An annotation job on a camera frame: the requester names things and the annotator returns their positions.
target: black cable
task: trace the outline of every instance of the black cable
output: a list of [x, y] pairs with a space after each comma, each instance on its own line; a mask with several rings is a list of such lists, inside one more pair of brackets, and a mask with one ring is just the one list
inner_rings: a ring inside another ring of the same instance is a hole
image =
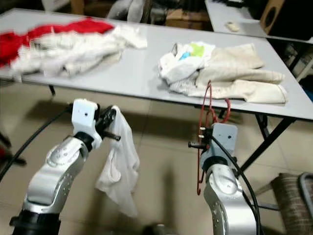
[[255, 214], [255, 208], [254, 206], [251, 204], [248, 196], [246, 195], [246, 193], [243, 191], [243, 196], [244, 196], [244, 199], [246, 200], [246, 203], [248, 204], [248, 206], [251, 208], [252, 212], [253, 212], [253, 215], [254, 215], [254, 218], [255, 218], [255, 221], [257, 220], [257, 217], [256, 217], [256, 214]]
[[5, 167], [0, 172], [0, 182], [2, 181], [3, 177], [11, 167], [11, 165], [14, 163], [14, 161], [20, 156], [20, 154], [29, 146], [29, 144], [51, 123], [53, 123], [56, 119], [58, 119], [60, 116], [62, 116], [64, 113], [71, 112], [73, 108], [73, 105], [70, 104], [69, 107], [67, 107], [65, 110], [61, 111], [58, 115], [56, 115], [51, 120], [47, 121], [44, 125], [42, 125], [31, 137], [28, 138], [28, 140], [22, 145], [21, 148], [16, 152], [16, 154], [12, 157], [12, 159], [5, 165]]
[[207, 135], [221, 148], [221, 150], [226, 154], [226, 156], [230, 159], [231, 163], [233, 163], [233, 165], [235, 166], [236, 170], [239, 172], [239, 174], [242, 176], [246, 186], [248, 187], [248, 190], [251, 194], [252, 197], [252, 201], [255, 207], [255, 210], [253, 211], [252, 209], [252, 205], [251, 205], [251, 209], [253, 214], [255, 213], [255, 220], [256, 220], [256, 226], [257, 226], [257, 231], [256, 234], [257, 235], [261, 235], [261, 219], [260, 219], [260, 211], [259, 211], [259, 206], [258, 206], [258, 202], [256, 200], [255, 194], [253, 192], [253, 189], [248, 181], [248, 179], [246, 178], [245, 174], [243, 173], [243, 171], [240, 169], [240, 167], [237, 165], [237, 163], [234, 161], [234, 159], [231, 157], [230, 153], [224, 148], [224, 146], [214, 137], [212, 136], [211, 133], [207, 132]]

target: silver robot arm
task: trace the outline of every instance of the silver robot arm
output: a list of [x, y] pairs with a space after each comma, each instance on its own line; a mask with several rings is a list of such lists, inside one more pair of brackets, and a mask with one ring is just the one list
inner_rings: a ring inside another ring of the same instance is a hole
[[115, 109], [108, 107], [103, 113], [99, 109], [99, 105], [85, 99], [74, 101], [73, 136], [48, 152], [44, 166], [30, 181], [22, 210], [10, 221], [15, 227], [13, 235], [58, 234], [59, 215], [89, 152], [98, 148], [104, 137], [120, 140], [105, 131], [114, 120]]
[[60, 213], [87, 157], [84, 142], [74, 137], [67, 137], [51, 149], [46, 163], [30, 181], [23, 209], [35, 213]]
[[206, 135], [206, 132], [210, 132], [233, 154], [237, 127], [215, 123], [212, 128], [203, 130], [202, 144], [189, 143], [189, 146], [203, 149], [200, 158], [201, 168], [206, 173], [203, 194], [212, 212], [214, 235], [256, 235], [254, 214], [245, 201], [241, 184], [230, 167], [230, 160]]
[[214, 235], [256, 235], [256, 222], [232, 169], [214, 164], [207, 171], [204, 198], [213, 219]]

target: white cloth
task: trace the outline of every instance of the white cloth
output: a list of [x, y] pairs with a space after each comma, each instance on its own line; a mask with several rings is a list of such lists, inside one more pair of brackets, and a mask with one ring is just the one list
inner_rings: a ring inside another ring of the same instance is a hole
[[[285, 76], [273, 71], [257, 70], [264, 66], [264, 62], [257, 55], [254, 44], [215, 48], [211, 57], [204, 60], [203, 68], [189, 69], [185, 73], [188, 77], [183, 79], [173, 79], [173, 76], [169, 79], [170, 72], [164, 76], [162, 64], [164, 58], [168, 57], [166, 54], [160, 59], [159, 67], [160, 75], [167, 81], [171, 91], [203, 97], [207, 83], [211, 80], [212, 97], [216, 99], [240, 98], [254, 103], [288, 101], [286, 90], [279, 85]], [[171, 71], [175, 67], [170, 65], [166, 69]]]
[[110, 131], [120, 135], [120, 141], [111, 141], [111, 150], [107, 162], [96, 182], [96, 188], [105, 192], [119, 205], [122, 213], [136, 217], [137, 210], [132, 192], [138, 179], [139, 157], [137, 155], [132, 130], [117, 106], [116, 116]]
[[[192, 44], [203, 47], [203, 55], [189, 56], [181, 59], [184, 53], [192, 53]], [[166, 79], [168, 84], [188, 78], [197, 69], [203, 68], [207, 61], [211, 58], [211, 53], [214, 50], [214, 45], [209, 45], [203, 42], [192, 42], [191, 44], [175, 44], [172, 52], [161, 57], [159, 63], [160, 76]]]
[[51, 33], [34, 40], [31, 47], [21, 47], [10, 66], [13, 75], [42, 71], [45, 76], [72, 76], [91, 69], [104, 57], [116, 58], [127, 46], [146, 48], [147, 40], [138, 29], [126, 25], [105, 34]]

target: crumpled clothing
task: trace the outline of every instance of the crumpled clothing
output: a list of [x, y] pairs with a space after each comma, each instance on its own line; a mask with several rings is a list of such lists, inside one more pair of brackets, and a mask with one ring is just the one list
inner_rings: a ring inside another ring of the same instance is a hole
[[121, 139], [111, 140], [111, 150], [95, 186], [118, 204], [122, 213], [136, 217], [137, 209], [132, 192], [137, 183], [140, 161], [130, 126], [117, 106], [112, 109], [116, 110], [116, 116], [110, 125], [110, 131], [120, 135]]
[[28, 47], [33, 39], [39, 38], [42, 35], [71, 31], [77, 33], [104, 33], [113, 28], [112, 25], [103, 21], [95, 21], [91, 18], [86, 18], [67, 25], [41, 25], [26, 34], [16, 34], [14, 32], [0, 34], [0, 67], [13, 61], [18, 56], [18, 50], [22, 45]]
[[[193, 63], [193, 67], [190, 66], [191, 59], [186, 61], [185, 67], [181, 65], [184, 60], [190, 58], [187, 57], [180, 60], [180, 65], [171, 64], [169, 69], [166, 68], [170, 72], [164, 76], [162, 64], [168, 57], [169, 55], [165, 54], [161, 58], [159, 68], [160, 76], [167, 81], [171, 91], [203, 97], [207, 83], [211, 80], [212, 98], [215, 99], [235, 98], [254, 103], [288, 101], [288, 93], [280, 85], [285, 76], [278, 72], [257, 70], [265, 64], [257, 55], [254, 44], [214, 48], [210, 58], [202, 59], [201, 62], [199, 58], [194, 58], [193, 60], [198, 60], [198, 63], [196, 66], [196, 63]], [[173, 79], [172, 74], [182, 74], [184, 77]]]
[[170, 53], [161, 57], [159, 73], [168, 84], [188, 78], [197, 69], [203, 68], [211, 59], [214, 45], [203, 42], [175, 44]]
[[67, 75], [87, 71], [118, 54], [128, 46], [146, 48], [147, 41], [138, 29], [116, 27], [113, 31], [79, 34], [76, 32], [46, 34], [33, 40], [30, 47], [21, 47], [19, 57], [11, 63], [14, 76], [42, 71], [45, 76]]

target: metal rod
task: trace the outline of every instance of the metal rod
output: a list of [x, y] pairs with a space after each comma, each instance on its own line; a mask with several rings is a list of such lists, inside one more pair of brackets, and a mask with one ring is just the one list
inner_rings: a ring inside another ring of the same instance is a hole
[[223, 116], [224, 116], [224, 113], [225, 113], [226, 109], [222, 109], [220, 114], [219, 114], [219, 119], [222, 119]]
[[296, 121], [295, 118], [284, 118], [272, 131], [272, 133], [263, 141], [263, 143], [254, 151], [254, 153], [242, 165], [241, 170], [245, 171], [276, 139], [286, 130], [286, 128]]
[[269, 136], [268, 117], [266, 115], [260, 115], [260, 114], [256, 114], [255, 117], [256, 117], [256, 120], [258, 121], [262, 136], [264, 140], [266, 140], [266, 138]]
[[55, 90], [54, 87], [52, 85], [49, 85], [50, 91], [52, 93], [53, 96], [55, 96]]

